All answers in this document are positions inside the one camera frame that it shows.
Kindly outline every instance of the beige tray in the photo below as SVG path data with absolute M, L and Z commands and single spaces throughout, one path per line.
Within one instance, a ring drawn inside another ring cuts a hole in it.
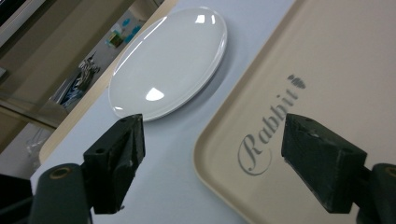
M 202 181 L 252 223 L 355 223 L 330 215 L 280 155 L 285 112 L 396 163 L 396 1 L 296 1 L 199 137 Z

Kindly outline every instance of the logo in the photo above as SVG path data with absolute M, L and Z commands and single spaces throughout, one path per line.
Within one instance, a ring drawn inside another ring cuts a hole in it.
M 297 89 L 305 89 L 302 79 L 294 75 L 288 76 L 287 80 Z M 262 117 L 262 129 L 256 134 L 249 133 L 241 141 L 238 149 L 238 163 L 241 169 L 248 175 L 262 175 L 268 170 L 272 151 L 267 147 L 277 128 L 283 123 L 288 111 L 298 100 L 297 92 L 286 89 L 276 96 L 278 104 L 270 105 L 270 116 Z

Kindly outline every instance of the plate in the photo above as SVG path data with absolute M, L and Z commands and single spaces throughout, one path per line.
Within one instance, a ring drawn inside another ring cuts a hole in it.
M 190 100 L 215 73 L 227 42 L 219 13 L 180 10 L 154 22 L 121 56 L 109 85 L 120 118 L 160 118 Z
M 395 8 L 295 1 L 201 133 L 196 174 L 248 223 L 356 223 L 356 205 L 348 215 L 327 213 L 282 158 L 285 116 L 344 137 L 368 153 L 369 169 L 394 164 Z

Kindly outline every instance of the white table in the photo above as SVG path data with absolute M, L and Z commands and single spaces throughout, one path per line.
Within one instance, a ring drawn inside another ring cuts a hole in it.
M 210 7 L 227 23 L 229 41 L 211 81 L 177 111 L 145 123 L 146 158 L 115 215 L 93 215 L 97 223 L 241 223 L 244 220 L 197 178 L 192 152 L 200 132 L 290 8 L 292 0 L 179 0 L 172 12 Z M 54 165 L 83 163 L 82 154 L 118 117 L 104 90 L 96 102 L 32 176 Z

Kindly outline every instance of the oval plate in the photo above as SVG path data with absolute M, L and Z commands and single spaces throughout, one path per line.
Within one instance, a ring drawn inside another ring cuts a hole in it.
M 109 85 L 117 116 L 160 118 L 190 100 L 212 77 L 227 42 L 224 19 L 208 8 L 184 9 L 145 30 L 125 50 Z

